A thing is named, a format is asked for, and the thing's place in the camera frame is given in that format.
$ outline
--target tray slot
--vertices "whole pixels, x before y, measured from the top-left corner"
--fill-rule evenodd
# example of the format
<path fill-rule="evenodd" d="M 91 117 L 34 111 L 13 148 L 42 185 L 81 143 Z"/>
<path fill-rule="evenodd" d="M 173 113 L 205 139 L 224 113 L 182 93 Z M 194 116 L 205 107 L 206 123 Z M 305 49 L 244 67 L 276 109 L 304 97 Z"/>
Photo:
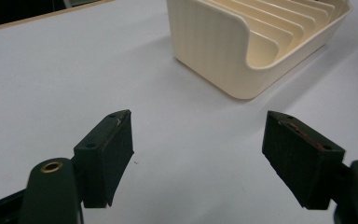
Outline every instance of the tray slot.
<path fill-rule="evenodd" d="M 245 4 L 249 7 L 256 7 L 260 10 L 266 11 L 267 13 L 281 17 L 288 21 L 294 21 L 300 24 L 305 31 L 305 37 L 311 36 L 315 32 L 316 24 L 315 19 L 309 16 L 299 14 L 297 12 L 288 10 L 286 8 L 277 7 L 275 5 L 255 0 L 234 0 L 241 4 Z"/>
<path fill-rule="evenodd" d="M 279 52 L 278 43 L 251 31 L 246 61 L 253 67 L 264 67 L 275 61 Z"/>
<path fill-rule="evenodd" d="M 213 0 L 215 3 L 219 3 L 226 7 L 231 8 L 232 10 L 238 11 L 240 13 L 246 14 L 250 17 L 253 17 L 257 20 L 264 21 L 273 26 L 279 27 L 283 30 L 289 31 L 294 35 L 295 42 L 301 41 L 305 38 L 304 28 L 293 21 L 288 21 L 278 16 L 267 13 L 263 10 L 257 9 L 255 7 L 249 7 L 241 3 L 233 2 L 232 0 Z"/>
<path fill-rule="evenodd" d="M 327 12 L 328 15 L 328 19 L 327 22 L 330 22 L 331 20 L 333 20 L 333 13 L 335 10 L 335 7 L 333 5 L 330 4 L 326 4 L 320 1 L 314 1 L 314 0 L 291 0 L 292 2 L 297 2 L 299 4 L 303 4 L 306 6 L 310 6 L 310 7 L 316 7 L 319 8 L 321 10 L 324 10 Z"/>
<path fill-rule="evenodd" d="M 232 13 L 235 13 L 236 15 L 241 16 L 242 18 L 244 18 L 246 20 L 246 23 L 248 24 L 251 31 L 254 31 L 257 34 L 266 36 L 266 37 L 276 41 L 279 46 L 279 52 L 278 52 L 278 55 L 276 56 L 276 59 L 281 58 L 287 51 L 289 51 L 290 49 L 292 49 L 293 47 L 295 47 L 298 44 L 298 41 L 297 42 L 293 41 L 293 34 L 286 30 L 283 30 L 279 27 L 273 26 L 273 25 L 266 23 L 264 21 L 255 19 L 251 16 L 248 16 L 244 13 L 236 11 L 232 8 L 226 7 L 222 4 L 215 3 L 213 0 L 206 0 L 205 2 L 208 2 L 212 5 L 217 6 L 217 7 L 221 7 L 222 9 L 228 10 Z"/>
<path fill-rule="evenodd" d="M 345 6 L 348 5 L 347 0 L 319 0 L 322 3 L 326 3 L 335 7 L 332 20 L 337 19 L 338 17 L 342 16 L 348 9 Z"/>
<path fill-rule="evenodd" d="M 267 3 L 271 3 L 277 7 L 283 7 L 294 12 L 312 17 L 316 22 L 316 30 L 321 30 L 328 23 L 328 14 L 326 11 L 319 8 L 305 6 L 297 2 L 291 2 L 287 0 L 262 0 Z"/>

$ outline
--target cream plastic dish rack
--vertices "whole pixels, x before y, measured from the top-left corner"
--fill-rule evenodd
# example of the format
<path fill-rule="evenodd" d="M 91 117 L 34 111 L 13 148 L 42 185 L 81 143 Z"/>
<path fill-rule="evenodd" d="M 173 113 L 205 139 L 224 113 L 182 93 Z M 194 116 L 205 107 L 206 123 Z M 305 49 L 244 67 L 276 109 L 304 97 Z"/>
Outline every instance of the cream plastic dish rack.
<path fill-rule="evenodd" d="M 167 0 L 175 57 L 252 99 L 324 45 L 348 0 Z"/>

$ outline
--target plastic tray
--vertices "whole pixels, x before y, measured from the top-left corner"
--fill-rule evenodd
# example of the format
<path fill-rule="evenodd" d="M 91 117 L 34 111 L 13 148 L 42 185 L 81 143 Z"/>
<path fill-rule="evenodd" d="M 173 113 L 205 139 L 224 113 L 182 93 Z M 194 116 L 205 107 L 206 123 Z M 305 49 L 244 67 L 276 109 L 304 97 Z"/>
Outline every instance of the plastic tray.
<path fill-rule="evenodd" d="M 348 0 L 167 0 L 175 57 L 252 99 L 324 45 Z"/>

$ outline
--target brass insert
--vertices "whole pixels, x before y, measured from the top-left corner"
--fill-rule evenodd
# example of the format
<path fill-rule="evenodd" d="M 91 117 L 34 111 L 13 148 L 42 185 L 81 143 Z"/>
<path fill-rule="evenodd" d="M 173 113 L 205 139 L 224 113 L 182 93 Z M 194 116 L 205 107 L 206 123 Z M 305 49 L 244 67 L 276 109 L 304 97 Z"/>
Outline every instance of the brass insert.
<path fill-rule="evenodd" d="M 52 161 L 52 162 L 49 162 L 48 164 L 44 165 L 42 167 L 42 169 L 40 169 L 40 171 L 42 173 L 48 174 L 48 173 L 53 173 L 53 172 L 60 170 L 61 167 L 62 167 L 62 162 Z"/>

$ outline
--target white table surface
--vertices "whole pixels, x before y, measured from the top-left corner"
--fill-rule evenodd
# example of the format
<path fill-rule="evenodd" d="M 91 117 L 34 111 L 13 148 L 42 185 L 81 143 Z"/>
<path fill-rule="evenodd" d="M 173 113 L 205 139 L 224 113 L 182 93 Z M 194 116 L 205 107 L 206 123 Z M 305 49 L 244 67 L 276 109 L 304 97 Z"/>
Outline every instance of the white table surface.
<path fill-rule="evenodd" d="M 0 199 L 107 114 L 132 111 L 133 155 L 85 223 L 333 223 L 300 207 L 261 153 L 268 110 L 358 160 L 358 0 L 335 36 L 252 101 L 173 58 L 164 0 L 117 0 L 0 30 Z"/>

